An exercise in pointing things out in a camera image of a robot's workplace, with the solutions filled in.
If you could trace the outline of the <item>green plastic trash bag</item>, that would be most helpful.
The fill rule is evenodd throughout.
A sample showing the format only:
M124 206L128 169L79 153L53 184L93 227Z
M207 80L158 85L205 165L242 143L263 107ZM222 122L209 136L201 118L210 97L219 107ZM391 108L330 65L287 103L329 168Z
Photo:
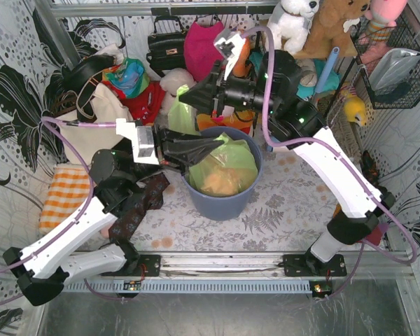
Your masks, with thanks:
M187 135L198 135L195 109L179 101L189 91L182 85L168 113L169 129ZM196 191L212 197L229 197L249 188L258 177L254 156L245 140L234 140L223 132L216 137L223 144L202 161L186 169L184 178Z

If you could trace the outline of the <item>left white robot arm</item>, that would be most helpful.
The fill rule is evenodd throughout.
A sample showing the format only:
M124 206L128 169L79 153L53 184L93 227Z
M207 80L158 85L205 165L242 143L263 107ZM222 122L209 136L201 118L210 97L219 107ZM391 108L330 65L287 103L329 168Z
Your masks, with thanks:
M124 145L95 152L86 200L37 242L3 253L22 295L34 306L53 300L73 282L137 271L140 255L130 238L146 213L163 205L169 181L162 170L184 174L225 143L124 119L112 128Z

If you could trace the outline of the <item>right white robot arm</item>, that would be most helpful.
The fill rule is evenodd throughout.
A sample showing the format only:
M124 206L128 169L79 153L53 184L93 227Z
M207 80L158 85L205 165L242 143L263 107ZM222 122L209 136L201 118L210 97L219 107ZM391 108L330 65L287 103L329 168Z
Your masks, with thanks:
M395 197L374 187L337 143L326 119L308 101L298 97L302 70L286 51L267 52L255 81L228 73L222 62L180 96L201 113L219 114L223 107L248 108L262 113L264 138L271 146L285 146L302 158L336 197L341 209L323 234L294 265L294 272L323 276L335 273L338 252L363 241L388 214Z

